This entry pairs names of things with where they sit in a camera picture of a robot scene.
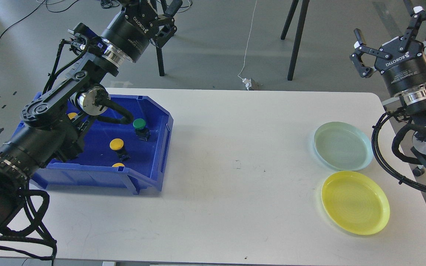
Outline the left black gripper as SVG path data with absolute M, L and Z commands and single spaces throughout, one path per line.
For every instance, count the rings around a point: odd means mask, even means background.
M 124 52 L 131 62 L 137 62 L 149 43 L 149 22 L 157 16 L 157 10 L 148 0 L 118 0 L 122 7 L 101 37 Z M 174 15 L 182 6 L 182 0 L 173 0 L 166 5 L 163 14 L 158 16 L 161 23 L 173 23 Z M 163 48 L 176 33 L 175 25 L 165 25 L 150 40 L 157 48 Z

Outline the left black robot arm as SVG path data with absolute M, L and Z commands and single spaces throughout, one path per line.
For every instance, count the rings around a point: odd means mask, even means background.
M 41 96 L 20 113 L 24 127 L 0 147 L 0 250 L 54 264 L 57 242 L 43 224 L 50 197 L 29 182 L 51 160 L 78 157 L 95 121 L 130 125 L 141 140 L 149 139 L 146 122 L 115 103 L 101 81 L 116 76 L 126 59 L 136 62 L 149 44 L 160 51 L 176 33 L 174 16 L 183 2 L 161 1 L 162 14 L 155 0 L 119 4 L 102 35 L 79 23 L 70 40 L 61 40 Z

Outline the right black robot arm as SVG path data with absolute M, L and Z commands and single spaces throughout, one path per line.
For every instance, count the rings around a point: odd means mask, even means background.
M 426 10 L 409 0 L 404 3 L 411 17 L 404 34 L 373 49 L 366 46 L 361 30 L 356 28 L 357 41 L 350 60 L 362 78 L 377 71 L 390 96 L 401 100 L 400 108 L 385 112 L 373 126 L 372 152 L 378 164 L 400 184 L 426 192 L 426 185 L 404 177 L 385 161 L 378 143 L 380 130 L 389 119 L 405 122 L 392 141 L 392 152 L 399 160 L 426 169 L 426 57 L 424 44 L 416 40 L 419 27 L 426 21 Z

